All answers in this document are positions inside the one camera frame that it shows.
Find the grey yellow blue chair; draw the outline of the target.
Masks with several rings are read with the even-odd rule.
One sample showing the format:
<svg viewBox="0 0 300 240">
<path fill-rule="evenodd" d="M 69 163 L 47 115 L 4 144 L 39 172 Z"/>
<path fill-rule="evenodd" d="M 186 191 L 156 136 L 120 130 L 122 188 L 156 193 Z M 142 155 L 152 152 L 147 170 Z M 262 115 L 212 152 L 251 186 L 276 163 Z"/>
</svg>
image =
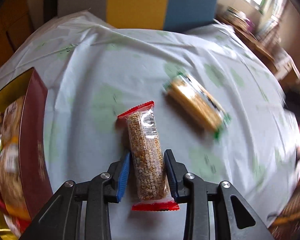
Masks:
<svg viewBox="0 0 300 240">
<path fill-rule="evenodd" d="M 121 29 L 183 33 L 213 22 L 217 0 L 57 0 L 57 16 L 87 10 Z"/>
</svg>

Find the cracker pack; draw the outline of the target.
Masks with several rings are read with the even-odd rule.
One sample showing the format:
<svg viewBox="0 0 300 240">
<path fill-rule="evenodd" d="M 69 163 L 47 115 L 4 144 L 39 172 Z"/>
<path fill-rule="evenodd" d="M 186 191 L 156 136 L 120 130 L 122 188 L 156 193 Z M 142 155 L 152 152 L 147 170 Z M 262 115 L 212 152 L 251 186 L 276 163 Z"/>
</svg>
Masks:
<svg viewBox="0 0 300 240">
<path fill-rule="evenodd" d="M 179 72 L 164 84 L 164 89 L 201 128 L 216 140 L 220 138 L 231 116 L 192 75 Z"/>
</svg>

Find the white green-patterned tablecloth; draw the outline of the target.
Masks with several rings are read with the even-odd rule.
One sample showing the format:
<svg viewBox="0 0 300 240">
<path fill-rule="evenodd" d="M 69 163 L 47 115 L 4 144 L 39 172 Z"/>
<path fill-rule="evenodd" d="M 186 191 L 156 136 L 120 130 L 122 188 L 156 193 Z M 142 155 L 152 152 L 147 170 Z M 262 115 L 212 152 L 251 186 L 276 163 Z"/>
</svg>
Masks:
<svg viewBox="0 0 300 240">
<path fill-rule="evenodd" d="M 300 132 L 276 77 L 222 24 L 183 34 L 115 28 L 83 11 L 51 20 L 0 67 L 0 90 L 34 68 L 47 88 L 44 157 L 52 196 L 18 239 L 272 239 L 300 179 Z M 192 75 L 231 121 L 216 140 L 164 84 Z M 186 166 L 178 211 L 139 202 L 121 113 L 154 101 L 164 156 Z M 125 194 L 117 166 L 130 152 Z"/>
</svg>

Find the wooden side shelf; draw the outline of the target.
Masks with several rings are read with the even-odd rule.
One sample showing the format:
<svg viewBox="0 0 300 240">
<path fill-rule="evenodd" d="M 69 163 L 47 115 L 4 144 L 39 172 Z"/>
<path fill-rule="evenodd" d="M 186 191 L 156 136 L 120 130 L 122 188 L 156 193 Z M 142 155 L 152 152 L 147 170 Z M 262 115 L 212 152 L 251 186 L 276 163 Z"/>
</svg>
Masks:
<svg viewBox="0 0 300 240">
<path fill-rule="evenodd" d="M 282 87 L 300 83 L 300 72 L 291 56 L 279 45 L 276 31 L 270 34 L 270 40 L 258 40 L 250 32 L 253 23 L 248 18 L 242 18 L 240 12 L 231 7 L 216 18 L 233 26 L 236 35 L 268 67 Z"/>
</svg>

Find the sunflower seed snack bag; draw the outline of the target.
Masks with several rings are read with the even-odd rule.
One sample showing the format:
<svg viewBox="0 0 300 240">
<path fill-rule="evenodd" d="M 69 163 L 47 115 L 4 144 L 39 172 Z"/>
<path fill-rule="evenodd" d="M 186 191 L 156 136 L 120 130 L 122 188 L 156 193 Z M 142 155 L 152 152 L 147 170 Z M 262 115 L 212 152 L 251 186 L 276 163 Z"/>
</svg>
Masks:
<svg viewBox="0 0 300 240">
<path fill-rule="evenodd" d="M 1 127 L 0 193 L 8 210 L 26 209 L 19 166 L 19 132 L 25 96 L 11 103 L 4 112 Z"/>
</svg>

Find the grain bar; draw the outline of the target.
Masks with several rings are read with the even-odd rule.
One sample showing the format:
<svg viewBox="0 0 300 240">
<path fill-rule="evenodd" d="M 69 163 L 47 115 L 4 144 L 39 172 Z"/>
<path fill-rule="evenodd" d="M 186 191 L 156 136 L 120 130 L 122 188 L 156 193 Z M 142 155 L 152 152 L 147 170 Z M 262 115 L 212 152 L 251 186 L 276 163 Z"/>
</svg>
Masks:
<svg viewBox="0 0 300 240">
<path fill-rule="evenodd" d="M 127 125 L 134 165 L 139 202 L 132 210 L 178 211 L 168 185 L 153 109 L 154 101 L 148 101 L 117 116 Z"/>
</svg>

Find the gold tin box, maroon sides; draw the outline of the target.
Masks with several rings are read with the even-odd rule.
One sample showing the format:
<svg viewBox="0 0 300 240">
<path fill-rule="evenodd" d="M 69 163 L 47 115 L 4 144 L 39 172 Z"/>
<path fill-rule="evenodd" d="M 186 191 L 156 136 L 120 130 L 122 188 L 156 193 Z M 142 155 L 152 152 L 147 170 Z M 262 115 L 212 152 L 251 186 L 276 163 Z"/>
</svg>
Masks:
<svg viewBox="0 0 300 240">
<path fill-rule="evenodd" d="M 0 90 L 0 239 L 18 239 L 52 196 L 44 157 L 46 98 L 34 68 Z"/>
</svg>

